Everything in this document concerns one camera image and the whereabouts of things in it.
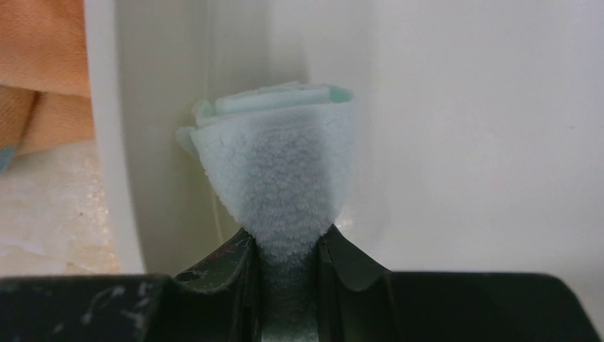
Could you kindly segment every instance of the towel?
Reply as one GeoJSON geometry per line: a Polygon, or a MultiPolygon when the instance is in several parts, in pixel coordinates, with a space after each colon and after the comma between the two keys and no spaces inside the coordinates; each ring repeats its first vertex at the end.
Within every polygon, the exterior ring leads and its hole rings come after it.
{"type": "Polygon", "coordinates": [[[317,341],[314,250],[351,179],[355,101],[334,85],[286,83],[196,105],[177,131],[220,200],[256,239],[263,341],[317,341]]]}
{"type": "Polygon", "coordinates": [[[0,172],[92,138],[83,0],[0,1],[0,172]]]}

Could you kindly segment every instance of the marble surface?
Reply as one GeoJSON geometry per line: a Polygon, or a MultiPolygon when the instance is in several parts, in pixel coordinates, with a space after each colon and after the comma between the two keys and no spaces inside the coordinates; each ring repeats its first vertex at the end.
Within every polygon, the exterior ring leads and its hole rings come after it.
{"type": "Polygon", "coordinates": [[[17,157],[0,222],[0,276],[120,270],[93,141],[17,157]]]}

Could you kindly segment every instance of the white bin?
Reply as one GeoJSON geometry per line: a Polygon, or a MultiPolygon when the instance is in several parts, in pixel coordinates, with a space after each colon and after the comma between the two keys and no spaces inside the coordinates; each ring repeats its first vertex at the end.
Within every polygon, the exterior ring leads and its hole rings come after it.
{"type": "Polygon", "coordinates": [[[363,113],[344,232],[392,269],[540,271],[604,329],[604,1],[87,0],[124,272],[236,230],[174,142],[200,98],[307,79],[363,113]]]}

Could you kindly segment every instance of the orange cloth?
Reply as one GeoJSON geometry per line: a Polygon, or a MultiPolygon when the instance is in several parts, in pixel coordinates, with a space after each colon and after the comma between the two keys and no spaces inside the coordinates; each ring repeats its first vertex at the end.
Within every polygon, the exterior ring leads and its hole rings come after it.
{"type": "Polygon", "coordinates": [[[94,138],[83,0],[0,0],[0,149],[94,138]]]}

